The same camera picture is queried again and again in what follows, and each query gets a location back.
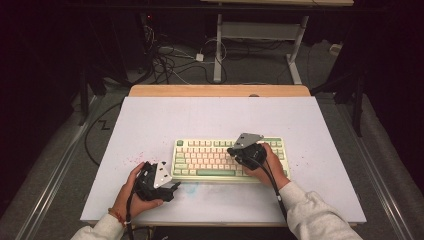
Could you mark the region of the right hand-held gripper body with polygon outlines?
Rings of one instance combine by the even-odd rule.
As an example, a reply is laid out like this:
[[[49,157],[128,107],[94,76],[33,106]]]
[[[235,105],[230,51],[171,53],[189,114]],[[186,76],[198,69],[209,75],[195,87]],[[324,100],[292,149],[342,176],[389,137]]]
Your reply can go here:
[[[263,135],[242,133],[232,147],[232,156],[248,169],[257,169],[263,165],[267,157],[266,150],[259,143],[263,139]]]

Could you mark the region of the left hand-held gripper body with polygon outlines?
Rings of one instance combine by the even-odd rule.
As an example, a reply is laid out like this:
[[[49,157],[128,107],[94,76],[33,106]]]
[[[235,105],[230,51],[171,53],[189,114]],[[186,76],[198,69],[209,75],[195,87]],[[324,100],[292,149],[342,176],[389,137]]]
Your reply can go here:
[[[134,192],[144,201],[161,199],[170,202],[174,198],[174,187],[166,188],[165,185],[172,181],[170,173],[166,170],[164,162],[151,164],[146,162],[134,184]]]

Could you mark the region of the green and pink keyboard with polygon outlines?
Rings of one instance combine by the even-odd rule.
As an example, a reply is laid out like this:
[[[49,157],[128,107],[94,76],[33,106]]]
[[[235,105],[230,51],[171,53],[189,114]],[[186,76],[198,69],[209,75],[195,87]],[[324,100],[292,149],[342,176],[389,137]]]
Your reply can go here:
[[[177,181],[253,183],[256,178],[243,171],[243,165],[227,152],[236,140],[230,139],[178,139],[174,144],[171,176]],[[286,159],[284,141],[280,137],[264,137],[259,143],[267,143],[277,155],[284,174],[291,178]]]

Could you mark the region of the person's left hand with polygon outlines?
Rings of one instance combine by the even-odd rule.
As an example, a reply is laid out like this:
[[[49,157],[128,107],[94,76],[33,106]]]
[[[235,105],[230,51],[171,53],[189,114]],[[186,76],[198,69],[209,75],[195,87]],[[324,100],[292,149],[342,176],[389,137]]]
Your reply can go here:
[[[109,209],[109,214],[116,217],[123,224],[126,217],[137,217],[141,213],[161,206],[164,201],[155,199],[151,201],[141,200],[132,192],[137,175],[143,168],[144,162],[135,167],[129,174],[127,181],[122,185],[113,206]]]

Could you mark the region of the person's right hand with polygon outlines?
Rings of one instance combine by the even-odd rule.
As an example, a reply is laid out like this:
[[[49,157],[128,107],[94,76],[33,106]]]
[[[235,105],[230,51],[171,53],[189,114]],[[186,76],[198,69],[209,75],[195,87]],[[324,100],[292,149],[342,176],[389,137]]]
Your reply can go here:
[[[262,146],[267,154],[266,161],[262,168],[258,167],[255,170],[250,170],[244,167],[243,171],[247,175],[257,178],[261,183],[270,187],[276,186],[277,189],[280,190],[287,185],[290,180],[285,176],[283,166],[271,147],[267,143],[262,143]]]

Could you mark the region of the white board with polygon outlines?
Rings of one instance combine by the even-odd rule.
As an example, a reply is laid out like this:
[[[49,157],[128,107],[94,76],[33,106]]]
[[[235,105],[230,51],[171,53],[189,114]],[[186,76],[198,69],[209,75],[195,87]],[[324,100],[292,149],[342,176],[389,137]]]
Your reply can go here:
[[[129,172],[169,162],[178,139],[280,137],[291,179],[315,191],[351,224],[366,217],[313,97],[128,97],[124,100],[81,218],[98,221]],[[272,189],[258,183],[183,183],[171,202],[136,218],[146,225],[282,226]]]

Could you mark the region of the wooden table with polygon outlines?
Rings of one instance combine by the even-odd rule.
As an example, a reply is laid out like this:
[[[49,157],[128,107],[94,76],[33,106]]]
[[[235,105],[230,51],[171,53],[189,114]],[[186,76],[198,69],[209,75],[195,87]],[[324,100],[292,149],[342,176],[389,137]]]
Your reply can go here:
[[[308,97],[309,91],[304,86],[206,86],[206,85],[171,85],[171,86],[135,86],[130,90],[131,97]],[[282,215],[287,220],[287,211],[276,186],[272,187],[279,203]]]

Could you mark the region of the black stand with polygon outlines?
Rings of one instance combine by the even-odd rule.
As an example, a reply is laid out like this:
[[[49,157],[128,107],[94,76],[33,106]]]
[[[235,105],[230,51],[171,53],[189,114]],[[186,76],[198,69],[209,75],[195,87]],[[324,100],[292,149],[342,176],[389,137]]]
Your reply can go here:
[[[361,116],[362,99],[364,91],[364,75],[355,72],[348,72],[334,80],[328,80],[310,90],[310,94],[315,96],[321,92],[332,92],[336,104],[352,103],[352,127],[358,137],[362,136]]]
[[[79,90],[80,90],[80,108],[81,116],[79,125],[82,126],[89,114],[89,100],[88,100],[88,83],[86,79],[86,68],[81,66],[79,70]]]

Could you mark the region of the metal floor rail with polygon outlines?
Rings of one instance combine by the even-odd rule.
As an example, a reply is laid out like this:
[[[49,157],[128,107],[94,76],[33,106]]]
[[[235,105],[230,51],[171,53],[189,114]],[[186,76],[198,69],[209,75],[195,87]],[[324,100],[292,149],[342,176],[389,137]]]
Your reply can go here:
[[[101,106],[103,97],[93,96],[89,101],[88,114],[81,114],[77,118],[77,123],[72,127],[71,134],[66,142],[66,148],[61,153],[39,195],[34,200],[34,204],[28,213],[25,221],[21,225],[14,240],[33,240],[42,221],[44,220],[57,192],[66,176],[66,173],[73,161],[75,151],[80,144],[83,135],[86,133],[94,113]]]
[[[371,184],[376,191],[380,203],[385,211],[385,214],[390,221],[398,240],[415,240],[412,232],[407,226],[404,217],[399,209],[399,206],[392,194],[390,193],[387,185],[385,184],[379,170],[377,169],[374,160],[368,151],[362,137],[359,137],[352,126],[352,120],[348,109],[345,106],[338,106],[338,111],[342,116],[347,128],[355,141],[356,146],[359,148],[360,159],[365,168],[365,172],[371,181]]]

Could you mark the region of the white desk frame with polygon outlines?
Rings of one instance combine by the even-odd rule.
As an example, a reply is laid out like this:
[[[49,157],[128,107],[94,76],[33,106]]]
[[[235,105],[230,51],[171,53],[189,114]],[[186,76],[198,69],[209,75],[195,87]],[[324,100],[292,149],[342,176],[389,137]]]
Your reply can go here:
[[[354,0],[202,0],[212,3],[213,7],[230,7],[236,4],[243,7],[305,7],[306,9],[343,8],[352,7]],[[296,66],[296,57],[304,33],[306,31],[309,14],[302,14],[299,23],[274,24],[255,22],[228,22],[223,20],[221,13],[217,14],[214,75],[215,83],[222,83],[224,76],[223,60],[227,49],[222,42],[227,39],[253,39],[253,40],[289,40],[294,42],[293,51],[285,56],[286,64],[295,85],[302,81]]]

